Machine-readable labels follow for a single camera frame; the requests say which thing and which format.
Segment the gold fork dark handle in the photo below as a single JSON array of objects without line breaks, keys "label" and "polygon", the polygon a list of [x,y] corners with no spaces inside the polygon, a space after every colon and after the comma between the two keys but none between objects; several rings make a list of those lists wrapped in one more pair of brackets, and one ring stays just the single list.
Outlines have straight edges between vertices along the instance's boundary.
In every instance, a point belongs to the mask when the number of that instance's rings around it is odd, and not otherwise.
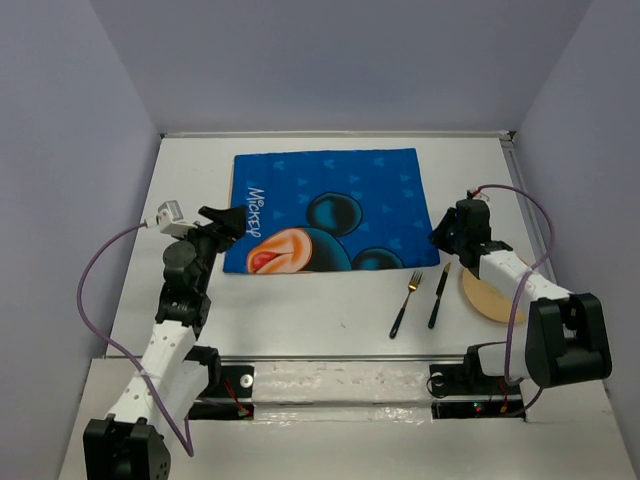
[{"label": "gold fork dark handle", "polygon": [[419,270],[414,271],[411,275],[411,278],[407,286],[407,295],[389,331],[389,338],[391,340],[394,340],[398,334],[398,331],[400,329],[400,326],[402,324],[402,321],[406,312],[408,302],[411,298],[411,295],[418,290],[422,280],[422,276],[423,276],[423,272]]}]

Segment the tan round plate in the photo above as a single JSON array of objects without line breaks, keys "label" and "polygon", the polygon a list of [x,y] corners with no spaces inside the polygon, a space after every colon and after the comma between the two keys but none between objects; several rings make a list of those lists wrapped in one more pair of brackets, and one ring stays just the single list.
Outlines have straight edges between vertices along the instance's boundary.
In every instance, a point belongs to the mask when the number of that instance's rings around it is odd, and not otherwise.
[{"label": "tan round plate", "polygon": [[462,269],[461,282],[467,300],[481,315],[497,323],[509,322],[511,299],[489,283],[477,279],[467,268]]}]

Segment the blue cartoon placemat cloth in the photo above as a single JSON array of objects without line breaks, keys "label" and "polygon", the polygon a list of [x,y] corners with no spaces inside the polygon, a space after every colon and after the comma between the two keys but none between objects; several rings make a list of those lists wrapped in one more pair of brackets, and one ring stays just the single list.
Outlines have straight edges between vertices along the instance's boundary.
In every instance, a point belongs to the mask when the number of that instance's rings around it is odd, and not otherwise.
[{"label": "blue cartoon placemat cloth", "polygon": [[415,149],[238,155],[233,206],[247,232],[226,254],[234,274],[436,266]]}]

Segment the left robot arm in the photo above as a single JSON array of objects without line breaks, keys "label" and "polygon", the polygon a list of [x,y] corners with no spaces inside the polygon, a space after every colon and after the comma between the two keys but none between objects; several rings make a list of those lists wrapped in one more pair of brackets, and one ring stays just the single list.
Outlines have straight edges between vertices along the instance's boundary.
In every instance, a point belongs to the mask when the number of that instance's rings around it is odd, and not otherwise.
[{"label": "left robot arm", "polygon": [[217,349],[197,343],[211,305],[207,291],[216,257],[245,235],[248,208],[203,206],[198,213],[205,224],[186,221],[178,202],[171,200],[129,229],[156,229],[173,239],[163,252],[164,283],[142,356],[136,357],[89,320],[84,287],[77,287],[76,305],[85,326],[134,366],[129,383],[106,416],[90,420],[83,432],[90,479],[168,478],[169,436],[187,455],[194,454],[189,411],[200,395],[215,392],[222,378]]}]

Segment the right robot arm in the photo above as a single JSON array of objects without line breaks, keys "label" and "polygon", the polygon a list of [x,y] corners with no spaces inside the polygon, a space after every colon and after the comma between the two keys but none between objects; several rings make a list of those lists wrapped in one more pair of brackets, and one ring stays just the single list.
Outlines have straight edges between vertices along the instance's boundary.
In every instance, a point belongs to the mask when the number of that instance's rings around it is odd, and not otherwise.
[{"label": "right robot arm", "polygon": [[503,342],[468,348],[471,361],[460,368],[462,384],[482,392],[496,378],[531,380],[543,388],[602,380],[611,375],[612,358],[599,299],[556,285],[528,266],[508,244],[492,238],[490,210],[479,199],[449,208],[430,234],[438,249],[458,257],[476,279],[498,290],[526,330],[507,330]]}]

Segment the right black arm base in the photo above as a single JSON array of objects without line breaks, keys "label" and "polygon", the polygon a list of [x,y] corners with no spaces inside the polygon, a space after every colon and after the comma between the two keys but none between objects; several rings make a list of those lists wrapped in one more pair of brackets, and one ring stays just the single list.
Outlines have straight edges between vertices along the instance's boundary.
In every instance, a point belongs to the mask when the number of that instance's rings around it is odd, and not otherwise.
[{"label": "right black arm base", "polygon": [[432,364],[426,389],[434,420],[507,417],[525,406],[519,386],[507,385],[500,376],[469,372],[462,363]]}]

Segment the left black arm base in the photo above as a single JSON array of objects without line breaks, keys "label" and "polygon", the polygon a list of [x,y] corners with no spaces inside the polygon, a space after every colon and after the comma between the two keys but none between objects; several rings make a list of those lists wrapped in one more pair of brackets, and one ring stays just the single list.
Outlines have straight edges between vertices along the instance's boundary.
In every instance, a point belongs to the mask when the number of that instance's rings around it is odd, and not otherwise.
[{"label": "left black arm base", "polygon": [[190,420],[252,420],[255,369],[250,364],[223,364],[217,384],[210,383],[189,410]]}]

